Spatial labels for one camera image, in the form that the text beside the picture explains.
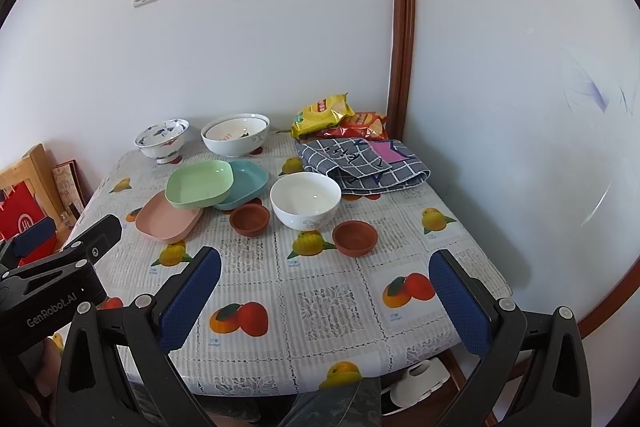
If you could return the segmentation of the large white outer bowl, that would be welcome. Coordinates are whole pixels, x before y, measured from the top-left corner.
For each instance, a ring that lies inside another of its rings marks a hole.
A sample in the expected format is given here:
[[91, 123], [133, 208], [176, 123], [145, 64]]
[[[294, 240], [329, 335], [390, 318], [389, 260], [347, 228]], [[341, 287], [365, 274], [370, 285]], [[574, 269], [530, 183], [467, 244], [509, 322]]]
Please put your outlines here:
[[201, 131], [201, 138], [214, 154], [242, 157], [265, 143], [269, 128], [270, 119], [265, 115], [235, 114], [206, 124]]

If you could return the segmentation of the plain white bowl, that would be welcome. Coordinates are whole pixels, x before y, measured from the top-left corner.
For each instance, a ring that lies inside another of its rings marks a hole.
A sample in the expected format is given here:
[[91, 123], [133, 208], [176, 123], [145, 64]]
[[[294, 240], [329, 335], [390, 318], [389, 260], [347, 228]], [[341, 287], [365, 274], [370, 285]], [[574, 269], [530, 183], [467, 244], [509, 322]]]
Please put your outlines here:
[[287, 174], [273, 184], [269, 197], [282, 225], [303, 232], [320, 230], [333, 218], [342, 190], [328, 176], [298, 172]]

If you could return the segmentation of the grey checked cloth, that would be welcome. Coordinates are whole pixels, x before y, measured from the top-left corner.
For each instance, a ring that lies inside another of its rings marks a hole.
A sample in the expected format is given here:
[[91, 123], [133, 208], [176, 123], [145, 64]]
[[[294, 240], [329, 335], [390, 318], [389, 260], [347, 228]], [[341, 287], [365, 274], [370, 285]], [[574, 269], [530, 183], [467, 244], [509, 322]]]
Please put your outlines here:
[[424, 183], [431, 170], [398, 140], [321, 139], [296, 145], [305, 171], [334, 180], [344, 195], [376, 195]]

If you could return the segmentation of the red chips bag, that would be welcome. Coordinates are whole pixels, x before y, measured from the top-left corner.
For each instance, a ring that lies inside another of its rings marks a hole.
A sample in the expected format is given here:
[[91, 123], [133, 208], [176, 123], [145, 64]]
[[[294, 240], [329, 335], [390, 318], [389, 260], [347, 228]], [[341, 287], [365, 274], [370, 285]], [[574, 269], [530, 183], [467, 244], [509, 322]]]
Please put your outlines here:
[[356, 112], [334, 127], [318, 131], [318, 138], [387, 140], [386, 116], [375, 112]]

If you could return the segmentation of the green square plate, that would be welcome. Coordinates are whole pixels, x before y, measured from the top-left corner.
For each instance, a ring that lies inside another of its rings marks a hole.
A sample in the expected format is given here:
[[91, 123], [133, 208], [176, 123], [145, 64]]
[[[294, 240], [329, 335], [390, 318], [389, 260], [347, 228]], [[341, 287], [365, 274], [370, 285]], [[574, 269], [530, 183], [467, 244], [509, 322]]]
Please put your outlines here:
[[233, 182], [234, 174], [227, 161], [201, 161], [171, 173], [166, 183], [165, 197], [177, 209], [206, 208], [223, 202]]

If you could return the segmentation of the teal square plate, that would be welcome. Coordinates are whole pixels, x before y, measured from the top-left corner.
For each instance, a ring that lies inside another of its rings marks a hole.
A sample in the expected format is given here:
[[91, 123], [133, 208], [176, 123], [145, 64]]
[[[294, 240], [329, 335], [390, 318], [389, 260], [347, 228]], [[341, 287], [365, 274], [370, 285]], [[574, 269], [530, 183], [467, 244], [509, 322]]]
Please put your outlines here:
[[230, 162], [234, 176], [231, 190], [223, 202], [214, 207], [221, 211], [232, 211], [250, 200], [262, 195], [269, 181], [269, 174], [249, 160], [232, 160]]

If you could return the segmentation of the wooden side cabinet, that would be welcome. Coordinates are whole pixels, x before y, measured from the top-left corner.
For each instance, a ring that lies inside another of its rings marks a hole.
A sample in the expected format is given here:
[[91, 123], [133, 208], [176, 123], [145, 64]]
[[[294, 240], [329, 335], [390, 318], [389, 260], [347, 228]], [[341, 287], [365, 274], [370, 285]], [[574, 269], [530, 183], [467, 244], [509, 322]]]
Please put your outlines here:
[[47, 150], [42, 143], [38, 143], [11, 166], [2, 162], [1, 187], [7, 188], [20, 182], [26, 183], [42, 211], [53, 219], [56, 225], [54, 250], [60, 251], [70, 237], [70, 231], [73, 230], [76, 219], [66, 212], [51, 170]]

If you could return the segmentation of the blue pattern footed bowl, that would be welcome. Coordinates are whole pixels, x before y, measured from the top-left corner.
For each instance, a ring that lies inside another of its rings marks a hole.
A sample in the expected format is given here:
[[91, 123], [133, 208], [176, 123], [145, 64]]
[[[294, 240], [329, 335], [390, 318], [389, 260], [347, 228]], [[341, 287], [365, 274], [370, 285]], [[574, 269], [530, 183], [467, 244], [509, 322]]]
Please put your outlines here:
[[145, 157], [165, 165], [179, 156], [189, 127], [189, 121], [181, 118], [152, 124], [137, 136], [134, 145]]

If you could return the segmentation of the white object under table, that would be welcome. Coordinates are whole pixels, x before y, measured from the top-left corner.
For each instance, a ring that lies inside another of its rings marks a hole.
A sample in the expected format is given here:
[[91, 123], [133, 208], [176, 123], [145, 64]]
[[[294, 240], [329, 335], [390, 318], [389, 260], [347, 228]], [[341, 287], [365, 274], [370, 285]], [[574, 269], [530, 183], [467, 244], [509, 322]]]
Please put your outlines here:
[[405, 410], [428, 398], [449, 381], [450, 374], [438, 358], [422, 361], [405, 370], [390, 387], [390, 402]]

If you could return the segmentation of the pink square plate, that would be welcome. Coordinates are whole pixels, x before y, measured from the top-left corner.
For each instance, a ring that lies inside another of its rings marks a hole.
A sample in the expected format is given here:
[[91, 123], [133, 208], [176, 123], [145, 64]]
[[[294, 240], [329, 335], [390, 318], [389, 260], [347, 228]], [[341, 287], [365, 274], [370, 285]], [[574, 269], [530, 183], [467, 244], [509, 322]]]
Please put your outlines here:
[[158, 192], [142, 207], [134, 225], [153, 241], [173, 244], [190, 234], [202, 213], [201, 209], [177, 209], [163, 192]]

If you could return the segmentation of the brown clay small bowl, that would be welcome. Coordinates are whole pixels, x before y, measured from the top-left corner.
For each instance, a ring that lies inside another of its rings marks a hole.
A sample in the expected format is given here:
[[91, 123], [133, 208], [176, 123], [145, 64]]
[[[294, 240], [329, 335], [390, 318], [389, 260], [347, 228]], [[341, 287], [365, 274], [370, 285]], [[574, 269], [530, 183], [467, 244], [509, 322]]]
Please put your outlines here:
[[258, 204], [246, 204], [236, 208], [229, 216], [231, 228], [245, 237], [256, 237], [266, 231], [270, 212]]

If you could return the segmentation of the yellow chips bag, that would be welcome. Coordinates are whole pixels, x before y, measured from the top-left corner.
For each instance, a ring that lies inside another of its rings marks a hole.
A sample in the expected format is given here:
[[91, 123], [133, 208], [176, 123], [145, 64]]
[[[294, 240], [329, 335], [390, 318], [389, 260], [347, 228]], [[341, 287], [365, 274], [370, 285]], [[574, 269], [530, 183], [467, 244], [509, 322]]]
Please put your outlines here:
[[294, 118], [291, 135], [294, 139], [334, 127], [354, 115], [347, 102], [347, 94], [331, 95], [303, 108]]

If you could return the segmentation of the fruit print tablecloth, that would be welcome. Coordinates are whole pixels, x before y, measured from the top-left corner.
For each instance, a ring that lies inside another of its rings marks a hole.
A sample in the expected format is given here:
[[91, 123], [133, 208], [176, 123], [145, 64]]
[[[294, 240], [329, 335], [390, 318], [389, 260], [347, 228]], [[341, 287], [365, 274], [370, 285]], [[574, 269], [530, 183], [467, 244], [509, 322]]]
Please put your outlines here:
[[[122, 237], [96, 272], [107, 294], [125, 303], [157, 291], [200, 248], [219, 251], [220, 280], [183, 347], [170, 356], [200, 395], [315, 391], [333, 366], [352, 377], [382, 376], [454, 346], [456, 330], [426, 285], [428, 260], [439, 249], [495, 297], [510, 295], [504, 277], [428, 184], [346, 197], [310, 233], [271, 219], [264, 233], [244, 237], [225, 213], [207, 209], [185, 239], [164, 245], [134, 222], [173, 172], [138, 152], [122, 156], [76, 231], [107, 215], [119, 219]], [[369, 254], [348, 257], [333, 244], [334, 228], [350, 220], [378, 232]]]

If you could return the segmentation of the brown wooden door frame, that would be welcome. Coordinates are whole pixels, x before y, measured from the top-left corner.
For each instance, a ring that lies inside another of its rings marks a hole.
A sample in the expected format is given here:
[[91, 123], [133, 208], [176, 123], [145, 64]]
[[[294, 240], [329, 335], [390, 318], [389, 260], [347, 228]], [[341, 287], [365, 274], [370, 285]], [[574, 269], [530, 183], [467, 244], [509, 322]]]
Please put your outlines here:
[[390, 87], [387, 95], [387, 132], [401, 140], [404, 135], [413, 64], [416, 0], [393, 0]]

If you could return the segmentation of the patterned brown book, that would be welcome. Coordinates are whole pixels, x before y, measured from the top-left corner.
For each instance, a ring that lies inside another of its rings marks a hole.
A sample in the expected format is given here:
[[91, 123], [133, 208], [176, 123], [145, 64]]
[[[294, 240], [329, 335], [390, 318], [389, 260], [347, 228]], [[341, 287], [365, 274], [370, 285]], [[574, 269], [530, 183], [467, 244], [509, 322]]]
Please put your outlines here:
[[52, 168], [53, 181], [65, 210], [78, 219], [86, 207], [77, 161], [71, 159]]

